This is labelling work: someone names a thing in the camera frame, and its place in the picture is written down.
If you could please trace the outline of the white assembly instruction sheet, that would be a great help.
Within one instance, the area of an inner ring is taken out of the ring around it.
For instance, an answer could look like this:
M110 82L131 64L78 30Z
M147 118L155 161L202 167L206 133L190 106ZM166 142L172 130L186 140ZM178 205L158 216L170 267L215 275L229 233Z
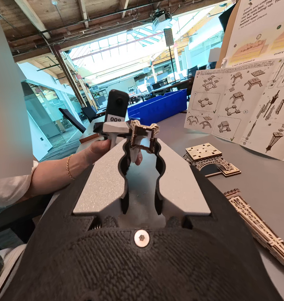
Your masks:
M284 57L197 71L184 127L284 161Z

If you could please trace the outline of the ceiling projector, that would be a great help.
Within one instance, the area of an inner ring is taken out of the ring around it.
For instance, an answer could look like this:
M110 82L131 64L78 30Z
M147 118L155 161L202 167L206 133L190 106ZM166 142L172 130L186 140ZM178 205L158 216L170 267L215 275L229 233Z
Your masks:
M158 30L164 30L172 20L170 13L166 12L165 10L155 12L153 18L152 30L154 32Z

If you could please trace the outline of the row of office desks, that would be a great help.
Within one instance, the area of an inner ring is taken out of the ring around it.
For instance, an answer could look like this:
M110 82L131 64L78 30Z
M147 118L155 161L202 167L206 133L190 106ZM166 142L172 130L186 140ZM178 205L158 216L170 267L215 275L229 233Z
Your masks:
M165 85L161 88L154 89L150 92L143 92L133 96L130 96L130 101L141 99L143 101L154 98L159 95L164 95L167 92L173 92L174 89L179 90L189 90L193 85L194 77L190 77L187 80L180 81L174 84Z

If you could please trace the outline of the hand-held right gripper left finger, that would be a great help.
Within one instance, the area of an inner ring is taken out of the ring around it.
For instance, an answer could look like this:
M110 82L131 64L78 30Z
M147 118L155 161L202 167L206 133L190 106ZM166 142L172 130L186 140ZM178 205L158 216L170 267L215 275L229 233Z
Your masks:
M130 142L123 139L95 164L73 209L75 216L120 216L129 207Z

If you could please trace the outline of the brown cardboard board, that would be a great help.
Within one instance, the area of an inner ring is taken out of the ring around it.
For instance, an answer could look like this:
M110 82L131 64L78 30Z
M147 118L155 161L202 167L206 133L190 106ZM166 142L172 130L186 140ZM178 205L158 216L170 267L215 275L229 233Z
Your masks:
M216 63L215 68L221 68L221 62L223 58L227 58L227 64L224 68L234 67L236 62L233 61L234 50L231 48L234 46L234 39L237 39L238 32L238 25L235 25L237 15L240 18L239 7L241 2L244 1L236 1L236 4L233 6L231 14L229 15L228 23L225 29L223 43L221 46L219 60Z

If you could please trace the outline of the blue plastic bin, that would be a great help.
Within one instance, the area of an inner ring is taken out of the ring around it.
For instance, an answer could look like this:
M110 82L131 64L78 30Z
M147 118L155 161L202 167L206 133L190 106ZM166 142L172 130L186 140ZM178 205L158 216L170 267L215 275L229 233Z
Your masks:
M138 120L142 125L150 126L187 109L187 90L167 92L127 109L130 120Z

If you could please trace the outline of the black chair back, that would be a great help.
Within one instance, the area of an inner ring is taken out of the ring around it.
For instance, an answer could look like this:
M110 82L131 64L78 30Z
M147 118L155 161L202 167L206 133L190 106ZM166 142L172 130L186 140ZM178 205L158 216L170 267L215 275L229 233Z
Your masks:
M59 108L63 116L70 121L81 133L86 131L86 128L69 112L68 109Z

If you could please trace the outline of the printed sheet with yellow pictures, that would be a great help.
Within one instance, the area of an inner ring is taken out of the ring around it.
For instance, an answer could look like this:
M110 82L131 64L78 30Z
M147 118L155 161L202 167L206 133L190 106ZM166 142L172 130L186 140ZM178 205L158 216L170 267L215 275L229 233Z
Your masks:
M244 0L235 25L235 66L284 57L284 0Z

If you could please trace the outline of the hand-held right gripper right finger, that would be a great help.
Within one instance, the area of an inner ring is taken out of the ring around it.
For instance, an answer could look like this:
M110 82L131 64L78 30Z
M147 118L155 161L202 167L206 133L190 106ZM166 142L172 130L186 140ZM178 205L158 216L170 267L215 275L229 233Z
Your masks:
M189 163L155 139L155 168L159 173L155 186L155 210L163 216L209 216L211 210Z

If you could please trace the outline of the wooden tower arched base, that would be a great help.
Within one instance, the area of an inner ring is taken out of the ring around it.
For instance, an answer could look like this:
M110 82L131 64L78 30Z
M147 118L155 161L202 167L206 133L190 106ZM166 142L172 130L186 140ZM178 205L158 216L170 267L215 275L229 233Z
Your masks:
M205 175L210 178L216 175L223 175L230 177L241 174L241 171L233 164L227 162L223 158L223 154L210 143L205 143L185 149L183 159L186 160L191 166L196 167L201 171L204 167L215 165L219 171Z

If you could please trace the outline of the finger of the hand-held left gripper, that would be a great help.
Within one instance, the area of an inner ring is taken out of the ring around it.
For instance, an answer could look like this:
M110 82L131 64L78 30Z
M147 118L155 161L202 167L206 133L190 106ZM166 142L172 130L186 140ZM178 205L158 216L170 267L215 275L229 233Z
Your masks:
M130 126L127 122L105 122L102 131L107 134L128 134L130 132Z

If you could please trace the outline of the person's left hand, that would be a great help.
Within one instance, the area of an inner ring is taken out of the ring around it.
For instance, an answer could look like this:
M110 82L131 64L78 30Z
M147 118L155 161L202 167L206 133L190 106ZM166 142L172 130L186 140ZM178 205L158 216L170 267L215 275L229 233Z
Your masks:
M89 147L80 152L81 160L86 165L93 165L97 160L104 156L111 148L111 140L97 140Z

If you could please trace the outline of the black speaker on pole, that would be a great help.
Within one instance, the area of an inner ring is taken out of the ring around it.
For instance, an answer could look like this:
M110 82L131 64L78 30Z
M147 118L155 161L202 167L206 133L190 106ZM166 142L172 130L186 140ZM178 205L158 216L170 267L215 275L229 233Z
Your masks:
M171 28L164 29L164 36L165 36L166 46L169 49L171 67L172 67L172 72L173 72L173 76L174 76L174 82L176 83L177 81L176 81L176 76L175 76L175 72L174 72L174 65L173 65L173 59L172 59L171 48L170 48L171 46L174 45L172 29Z

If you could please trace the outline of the white printed t-shirt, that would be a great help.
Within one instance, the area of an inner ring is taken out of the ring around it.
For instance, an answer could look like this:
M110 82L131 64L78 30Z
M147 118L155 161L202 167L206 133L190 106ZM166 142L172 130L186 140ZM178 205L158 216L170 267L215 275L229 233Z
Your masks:
M0 179L0 207L12 205L25 195L37 166L38 162L33 161L31 174Z

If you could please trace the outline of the wooden tower spire section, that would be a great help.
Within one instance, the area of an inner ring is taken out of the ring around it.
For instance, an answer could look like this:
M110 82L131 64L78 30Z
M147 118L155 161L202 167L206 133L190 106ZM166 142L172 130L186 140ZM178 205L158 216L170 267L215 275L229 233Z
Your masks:
M241 191L234 189L223 193L242 217L253 238L284 266L284 241L242 198Z

